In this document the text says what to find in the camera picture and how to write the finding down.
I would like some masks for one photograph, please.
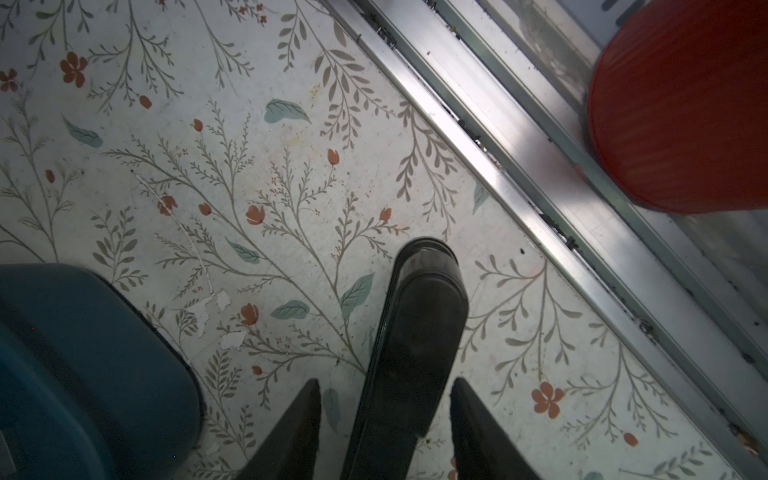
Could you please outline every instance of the red cylinder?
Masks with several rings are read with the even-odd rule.
[[[588,121],[639,204],[768,207],[768,1],[654,0],[605,49]]]

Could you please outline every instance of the metal threshold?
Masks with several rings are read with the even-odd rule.
[[[732,466],[744,478],[768,478],[766,466],[736,442],[718,412],[722,409],[765,445],[768,417],[760,399],[768,398],[768,383],[444,21],[427,5],[409,0],[361,0],[366,17],[349,0],[324,3]],[[389,41],[369,25],[371,14]],[[389,47],[392,41],[398,51]],[[398,52],[479,136],[503,170]],[[578,253],[594,271],[563,236],[575,239]],[[617,296],[653,323],[664,349],[638,328]]]

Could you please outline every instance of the leaf pattern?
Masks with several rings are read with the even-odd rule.
[[[101,146],[101,144],[104,143],[104,141],[101,139],[101,137],[98,136],[96,132],[85,130],[84,128],[73,125],[64,115],[62,115],[61,118],[64,119],[64,123],[67,126],[67,130],[69,131],[69,134],[72,136],[72,138],[79,141],[80,143],[86,144],[93,148],[98,148]]]
[[[475,181],[475,206],[472,208],[472,215],[477,213],[478,208],[480,208],[481,205],[485,203],[485,201],[490,197],[490,193],[486,188],[483,186],[483,184],[480,183],[479,180]]]
[[[251,250],[250,248],[243,247],[242,245],[234,242],[230,242],[227,240],[230,247],[232,247],[232,250],[237,253],[237,256],[240,257],[240,259],[244,262],[253,263],[254,265],[259,263],[260,257],[259,253],[255,250]]]
[[[303,108],[291,101],[275,98],[270,103],[266,104],[266,113],[264,114],[265,122],[274,124],[284,118],[310,121],[310,118],[306,116],[306,112]]]
[[[334,432],[338,433],[336,428],[341,421],[341,408],[339,406],[339,393],[335,389],[329,388],[323,392],[323,410],[326,413],[328,425]]]
[[[349,322],[349,316],[356,306],[361,306],[368,299],[371,293],[371,284],[373,283],[373,273],[361,276],[344,294],[341,296],[341,314],[345,322]]]
[[[300,300],[291,300],[278,306],[270,314],[276,319],[288,320],[288,319],[303,319],[306,318],[306,314],[310,312],[310,308],[306,303]]]

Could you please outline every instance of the floor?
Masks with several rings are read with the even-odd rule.
[[[0,261],[115,285],[192,365],[174,478],[233,478],[310,378],[338,477],[392,258],[447,240],[464,376],[542,478],[737,478],[313,0],[5,0]],[[410,478],[455,478],[448,404]]]

